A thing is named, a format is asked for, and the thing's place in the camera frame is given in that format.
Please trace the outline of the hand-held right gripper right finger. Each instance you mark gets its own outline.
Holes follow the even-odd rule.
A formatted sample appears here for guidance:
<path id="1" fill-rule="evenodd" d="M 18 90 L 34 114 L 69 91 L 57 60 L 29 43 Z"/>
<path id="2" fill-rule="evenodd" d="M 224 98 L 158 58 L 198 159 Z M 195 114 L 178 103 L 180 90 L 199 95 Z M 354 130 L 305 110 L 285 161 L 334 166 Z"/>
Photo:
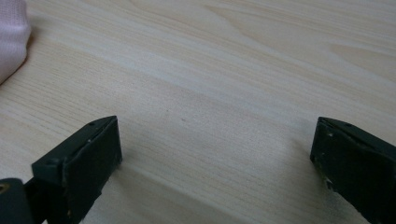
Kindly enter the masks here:
<path id="1" fill-rule="evenodd" d="M 396 147 L 341 120 L 318 118 L 310 160 L 371 224 L 396 224 Z"/>

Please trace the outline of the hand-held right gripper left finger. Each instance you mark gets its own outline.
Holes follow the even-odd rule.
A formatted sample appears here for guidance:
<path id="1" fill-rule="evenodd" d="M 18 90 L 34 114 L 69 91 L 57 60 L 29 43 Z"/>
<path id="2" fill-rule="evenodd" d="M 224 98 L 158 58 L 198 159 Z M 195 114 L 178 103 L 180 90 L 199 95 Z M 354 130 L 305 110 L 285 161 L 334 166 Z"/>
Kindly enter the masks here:
<path id="1" fill-rule="evenodd" d="M 122 161 L 118 119 L 94 120 L 32 164 L 26 184 L 34 222 L 78 224 Z"/>

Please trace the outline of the pink cloth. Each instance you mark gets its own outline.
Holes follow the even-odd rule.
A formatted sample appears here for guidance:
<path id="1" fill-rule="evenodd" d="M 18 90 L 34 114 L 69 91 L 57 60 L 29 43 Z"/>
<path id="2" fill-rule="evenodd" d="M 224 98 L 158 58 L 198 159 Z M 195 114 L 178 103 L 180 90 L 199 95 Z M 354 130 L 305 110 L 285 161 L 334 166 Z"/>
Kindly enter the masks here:
<path id="1" fill-rule="evenodd" d="M 30 34 L 26 1 L 0 0 L 0 85 L 25 61 Z"/>

